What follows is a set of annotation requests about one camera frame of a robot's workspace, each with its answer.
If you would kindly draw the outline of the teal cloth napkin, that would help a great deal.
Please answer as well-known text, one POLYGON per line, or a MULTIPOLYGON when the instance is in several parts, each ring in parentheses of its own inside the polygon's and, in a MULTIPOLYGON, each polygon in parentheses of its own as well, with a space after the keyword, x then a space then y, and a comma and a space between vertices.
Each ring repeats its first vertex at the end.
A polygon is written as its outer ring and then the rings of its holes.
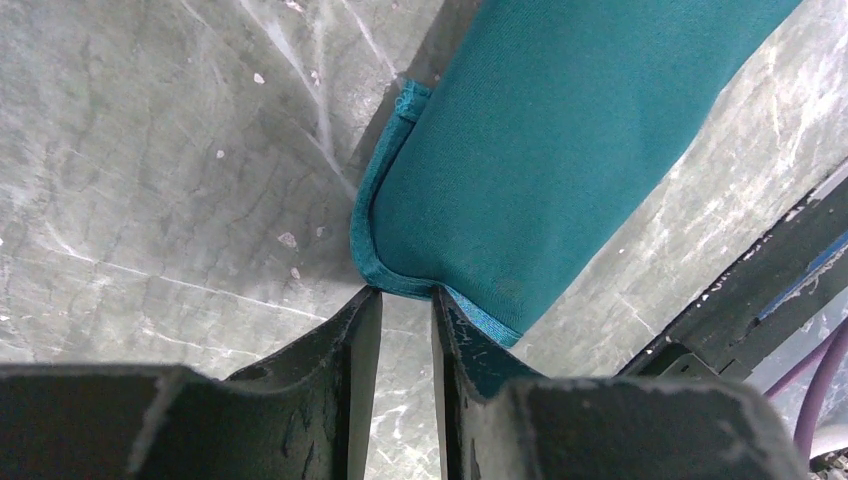
POLYGON ((365 281, 513 346, 683 155, 793 1, 486 1, 364 173, 365 281))

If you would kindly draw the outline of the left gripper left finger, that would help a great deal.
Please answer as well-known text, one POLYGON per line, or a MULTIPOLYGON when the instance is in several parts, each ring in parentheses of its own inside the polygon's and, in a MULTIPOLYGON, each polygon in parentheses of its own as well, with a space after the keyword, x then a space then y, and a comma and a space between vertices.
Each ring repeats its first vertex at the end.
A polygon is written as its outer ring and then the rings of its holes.
POLYGON ((5 479, 360 479, 382 298, 223 380, 183 365, 5 364, 5 479))

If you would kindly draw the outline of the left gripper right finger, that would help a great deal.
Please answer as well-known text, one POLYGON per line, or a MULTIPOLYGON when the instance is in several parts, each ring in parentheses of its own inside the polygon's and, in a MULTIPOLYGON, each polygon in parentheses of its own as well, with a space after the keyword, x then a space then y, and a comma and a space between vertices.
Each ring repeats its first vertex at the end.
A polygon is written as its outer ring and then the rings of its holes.
POLYGON ((432 293, 446 479, 804 479, 769 403, 726 381, 549 378, 432 293))

